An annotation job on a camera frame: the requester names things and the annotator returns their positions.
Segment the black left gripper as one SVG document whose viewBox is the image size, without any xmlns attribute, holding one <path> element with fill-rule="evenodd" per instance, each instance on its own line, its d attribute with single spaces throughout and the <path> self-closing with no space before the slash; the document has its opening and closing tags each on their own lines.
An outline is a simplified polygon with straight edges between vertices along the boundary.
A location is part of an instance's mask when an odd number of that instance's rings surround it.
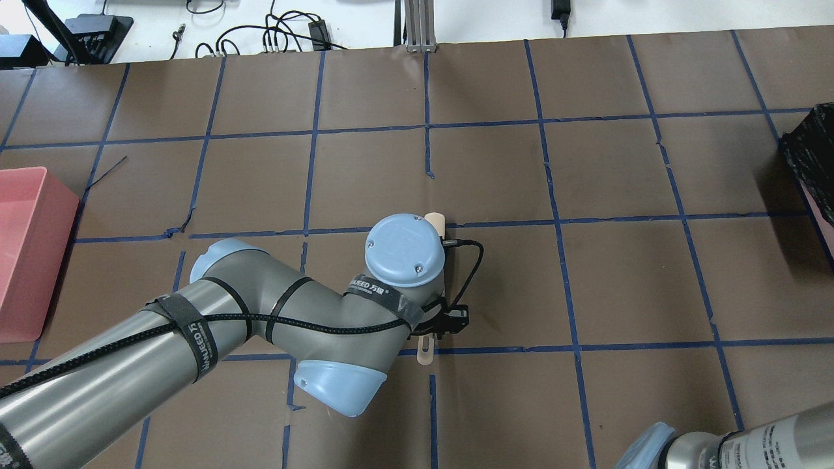
<svg viewBox="0 0 834 469">
<path fill-rule="evenodd" d="M 470 324 L 470 306 L 450 305 L 445 296 L 434 299 L 422 309 L 423 320 L 414 327 L 409 337 L 434 335 L 436 339 L 442 339 L 445 335 L 462 332 Z"/>
</svg>

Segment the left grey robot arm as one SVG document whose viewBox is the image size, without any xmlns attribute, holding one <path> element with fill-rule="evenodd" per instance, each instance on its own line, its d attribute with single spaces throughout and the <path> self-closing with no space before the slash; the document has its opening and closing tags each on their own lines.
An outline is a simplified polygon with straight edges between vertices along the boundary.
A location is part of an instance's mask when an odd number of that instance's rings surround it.
<svg viewBox="0 0 834 469">
<path fill-rule="evenodd" d="M 2 388 L 2 467 L 80 468 L 233 351 L 261 337 L 294 357 L 295 386 L 348 418 L 369 406 L 412 336 L 468 326 L 444 291 L 444 218 L 394 214 L 336 292 L 239 238 L 196 259 L 190 281 Z"/>
</svg>

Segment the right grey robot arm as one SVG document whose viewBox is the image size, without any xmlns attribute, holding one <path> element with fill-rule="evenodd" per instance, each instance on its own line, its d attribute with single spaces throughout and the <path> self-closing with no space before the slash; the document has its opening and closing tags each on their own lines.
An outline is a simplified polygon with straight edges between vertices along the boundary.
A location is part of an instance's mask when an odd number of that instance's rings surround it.
<svg viewBox="0 0 834 469">
<path fill-rule="evenodd" d="M 657 422 L 633 442 L 616 468 L 831 468 L 833 404 L 735 433 L 679 434 Z"/>
</svg>

